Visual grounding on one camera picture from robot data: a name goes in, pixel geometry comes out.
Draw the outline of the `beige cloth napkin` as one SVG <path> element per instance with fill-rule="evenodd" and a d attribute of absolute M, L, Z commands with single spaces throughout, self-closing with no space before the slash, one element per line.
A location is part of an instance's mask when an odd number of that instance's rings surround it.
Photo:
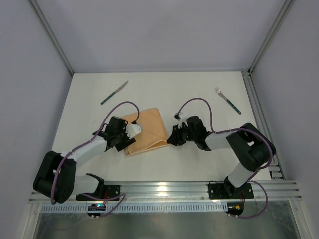
<path fill-rule="evenodd" d="M 125 157 L 168 146 L 168 132 L 158 108 L 140 111 L 137 124 L 142 132 L 134 137 L 136 142 L 124 149 Z"/>

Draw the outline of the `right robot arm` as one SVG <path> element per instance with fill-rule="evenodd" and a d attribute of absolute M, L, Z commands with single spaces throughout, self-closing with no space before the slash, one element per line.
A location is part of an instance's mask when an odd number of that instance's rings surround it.
<path fill-rule="evenodd" d="M 222 183 L 222 190 L 229 198 L 239 196 L 244 185 L 277 153 L 275 146 L 251 123 L 236 129 L 212 132 L 206 129 L 198 116 L 183 118 L 179 113 L 174 117 L 178 124 L 173 126 L 168 144 L 182 146 L 194 142 L 203 151 L 233 150 L 239 163 Z"/>

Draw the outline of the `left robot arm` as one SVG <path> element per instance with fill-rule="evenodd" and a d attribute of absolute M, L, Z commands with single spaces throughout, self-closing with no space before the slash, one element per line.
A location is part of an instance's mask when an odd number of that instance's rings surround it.
<path fill-rule="evenodd" d="M 110 193 L 104 179 L 91 173 L 78 176 L 77 169 L 107 150 L 124 150 L 135 143 L 135 137 L 141 132 L 136 121 L 128 123 L 123 118 L 111 117 L 87 142 L 70 151 L 46 153 L 33 189 L 48 197 L 53 205 L 66 202 L 72 195 L 79 201 L 107 199 Z"/>

